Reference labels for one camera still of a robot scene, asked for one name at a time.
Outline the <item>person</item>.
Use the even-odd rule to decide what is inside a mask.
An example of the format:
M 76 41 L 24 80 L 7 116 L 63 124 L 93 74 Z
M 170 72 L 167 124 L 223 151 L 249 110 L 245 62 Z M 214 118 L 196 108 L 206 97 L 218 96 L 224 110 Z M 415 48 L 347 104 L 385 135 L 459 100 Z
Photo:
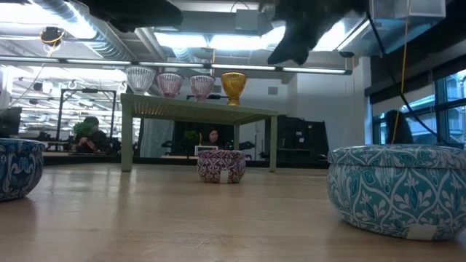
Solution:
M 110 147 L 110 142 L 106 134 L 99 130 L 99 120 L 94 116 L 89 116 L 85 118 L 83 122 L 88 122 L 93 125 L 93 133 L 88 137 L 75 135 L 76 151 L 79 153 L 107 151 Z
M 218 139 L 218 131 L 211 129 L 207 134 L 205 141 L 203 142 L 204 146 L 216 146 L 218 149 L 222 147 L 220 140 Z
M 385 114 L 387 124 L 386 144 L 412 144 L 410 126 L 402 112 L 391 110 Z

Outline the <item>long ceiling light strip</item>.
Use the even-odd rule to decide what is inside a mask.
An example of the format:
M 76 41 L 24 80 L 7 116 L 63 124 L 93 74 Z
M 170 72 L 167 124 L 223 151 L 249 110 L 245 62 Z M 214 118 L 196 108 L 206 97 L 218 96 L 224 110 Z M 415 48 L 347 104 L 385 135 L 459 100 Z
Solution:
M 301 74 L 331 74 L 331 75 L 350 75 L 352 70 L 335 69 L 335 68 L 298 68 L 282 67 L 270 65 L 236 65 L 221 63 L 172 63 L 172 62 L 144 62 L 129 60 L 91 60 L 76 58 L 54 58 L 54 57 L 20 57 L 0 55 L 0 63 L 43 63 L 43 64 L 71 64 L 71 65 L 89 65 L 89 66 L 151 66 L 161 68 L 196 68 L 196 69 L 229 69 L 229 70 L 247 70 L 247 71 L 274 71 L 286 73 Z

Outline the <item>dark blue patterned tin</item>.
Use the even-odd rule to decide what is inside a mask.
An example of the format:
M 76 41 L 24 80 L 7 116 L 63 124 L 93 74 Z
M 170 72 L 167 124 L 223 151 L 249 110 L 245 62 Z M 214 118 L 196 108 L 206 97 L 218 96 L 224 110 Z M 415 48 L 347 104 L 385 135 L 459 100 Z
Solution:
M 44 170 L 45 145 L 36 140 L 0 138 L 0 202 L 26 197 Z

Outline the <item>clear ribbed glass candle holder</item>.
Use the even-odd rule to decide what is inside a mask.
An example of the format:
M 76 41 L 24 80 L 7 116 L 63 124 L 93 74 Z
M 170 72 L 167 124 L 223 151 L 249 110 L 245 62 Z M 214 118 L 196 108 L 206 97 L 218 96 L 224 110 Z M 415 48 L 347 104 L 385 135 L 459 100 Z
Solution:
M 125 69 L 127 82 L 135 94 L 145 93 L 153 84 L 156 71 L 139 65 L 132 65 Z

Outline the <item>green perforated metal shelf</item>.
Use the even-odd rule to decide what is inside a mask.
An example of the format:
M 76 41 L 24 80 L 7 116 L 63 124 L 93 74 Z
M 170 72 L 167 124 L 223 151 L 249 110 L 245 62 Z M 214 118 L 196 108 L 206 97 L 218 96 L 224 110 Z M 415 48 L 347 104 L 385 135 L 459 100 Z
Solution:
M 269 171 L 276 171 L 278 117 L 276 111 L 129 94 L 121 95 L 121 103 L 122 172 L 131 172 L 133 167 L 133 118 L 231 125 L 234 127 L 234 149 L 236 150 L 239 148 L 241 126 L 269 119 Z

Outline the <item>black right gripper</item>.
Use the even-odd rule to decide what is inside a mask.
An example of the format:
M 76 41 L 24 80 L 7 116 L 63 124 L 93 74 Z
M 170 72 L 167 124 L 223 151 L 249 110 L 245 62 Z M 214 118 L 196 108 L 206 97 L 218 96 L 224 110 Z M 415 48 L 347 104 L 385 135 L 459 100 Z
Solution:
M 368 0 L 278 0 L 273 20 L 285 22 L 285 33 L 267 63 L 292 60 L 302 66 L 309 56 L 309 47 L 315 47 L 347 13 L 367 10 Z

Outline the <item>purple white patterned tin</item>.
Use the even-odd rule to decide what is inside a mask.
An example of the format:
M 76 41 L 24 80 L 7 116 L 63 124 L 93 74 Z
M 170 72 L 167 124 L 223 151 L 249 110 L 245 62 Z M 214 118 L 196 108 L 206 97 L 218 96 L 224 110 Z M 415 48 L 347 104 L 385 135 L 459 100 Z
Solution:
M 198 153 L 197 171 L 205 183 L 239 183 L 246 160 L 241 151 L 208 150 Z

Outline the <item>window with dark frame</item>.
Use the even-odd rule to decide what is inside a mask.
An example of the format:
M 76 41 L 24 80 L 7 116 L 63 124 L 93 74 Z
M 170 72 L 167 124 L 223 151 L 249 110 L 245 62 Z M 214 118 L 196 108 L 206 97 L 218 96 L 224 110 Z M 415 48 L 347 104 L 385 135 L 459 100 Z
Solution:
M 371 105 L 372 139 L 384 144 L 385 114 L 398 110 L 405 116 L 417 144 L 443 144 L 466 150 L 466 68 L 399 97 Z

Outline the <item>white laptop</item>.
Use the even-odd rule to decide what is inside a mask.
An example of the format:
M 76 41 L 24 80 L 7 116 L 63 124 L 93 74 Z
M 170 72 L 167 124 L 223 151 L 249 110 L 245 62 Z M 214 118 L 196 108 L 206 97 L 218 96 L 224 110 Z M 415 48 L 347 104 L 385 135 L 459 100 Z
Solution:
M 199 153 L 203 151 L 212 151 L 212 150 L 218 150 L 218 146 L 203 146 L 203 145 L 195 146 L 194 155 L 198 156 Z

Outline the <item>green leafy background plant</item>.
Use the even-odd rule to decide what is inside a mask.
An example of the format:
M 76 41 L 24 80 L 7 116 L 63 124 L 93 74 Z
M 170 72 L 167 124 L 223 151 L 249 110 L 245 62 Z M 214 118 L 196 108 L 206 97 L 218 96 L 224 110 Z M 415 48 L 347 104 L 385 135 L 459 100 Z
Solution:
M 74 134 L 80 137 L 88 137 L 93 133 L 93 125 L 88 122 L 80 122 L 73 127 Z

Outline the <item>pink ribbed glass candle holder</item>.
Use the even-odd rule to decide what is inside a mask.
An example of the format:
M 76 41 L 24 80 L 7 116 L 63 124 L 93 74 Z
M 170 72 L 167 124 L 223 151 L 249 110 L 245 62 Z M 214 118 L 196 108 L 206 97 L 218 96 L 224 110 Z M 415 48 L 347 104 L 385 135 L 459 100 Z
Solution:
M 184 78 L 175 73 L 160 73 L 157 75 L 157 84 L 166 98 L 175 98 L 181 90 Z
M 197 102 L 205 102 L 211 95 L 216 78 L 208 75 L 196 75 L 189 78 L 190 87 Z

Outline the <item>amber ribbed glass candle holder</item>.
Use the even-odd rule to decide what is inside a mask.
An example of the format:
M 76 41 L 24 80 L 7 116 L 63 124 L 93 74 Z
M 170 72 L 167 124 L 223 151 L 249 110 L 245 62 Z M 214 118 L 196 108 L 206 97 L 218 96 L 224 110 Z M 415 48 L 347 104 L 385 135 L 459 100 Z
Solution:
M 221 75 L 221 84 L 228 98 L 229 106 L 238 106 L 240 96 L 245 89 L 247 76 L 240 72 L 226 72 Z

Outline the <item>teal white patterned tin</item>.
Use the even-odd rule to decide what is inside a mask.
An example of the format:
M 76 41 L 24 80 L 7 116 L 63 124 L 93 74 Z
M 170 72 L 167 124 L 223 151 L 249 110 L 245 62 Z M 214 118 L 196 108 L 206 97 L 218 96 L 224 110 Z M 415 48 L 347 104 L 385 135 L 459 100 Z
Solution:
M 466 151 L 367 145 L 328 154 L 327 187 L 343 221 L 402 239 L 453 239 L 466 229 Z

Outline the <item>grey curtain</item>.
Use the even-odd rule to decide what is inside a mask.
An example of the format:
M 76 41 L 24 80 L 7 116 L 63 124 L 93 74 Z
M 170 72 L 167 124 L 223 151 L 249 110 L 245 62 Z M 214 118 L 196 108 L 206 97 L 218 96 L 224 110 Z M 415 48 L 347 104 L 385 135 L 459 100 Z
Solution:
M 160 158 L 170 149 L 162 144 L 172 140 L 174 121 L 164 119 L 144 119 L 141 138 L 140 157 Z

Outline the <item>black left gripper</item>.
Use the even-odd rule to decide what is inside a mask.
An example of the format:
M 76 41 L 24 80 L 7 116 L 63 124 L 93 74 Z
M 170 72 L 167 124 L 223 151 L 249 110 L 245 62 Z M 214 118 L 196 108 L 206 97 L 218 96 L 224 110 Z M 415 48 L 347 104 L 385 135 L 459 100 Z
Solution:
M 78 0 L 92 16 L 121 32 L 182 24 L 182 12 L 168 0 Z

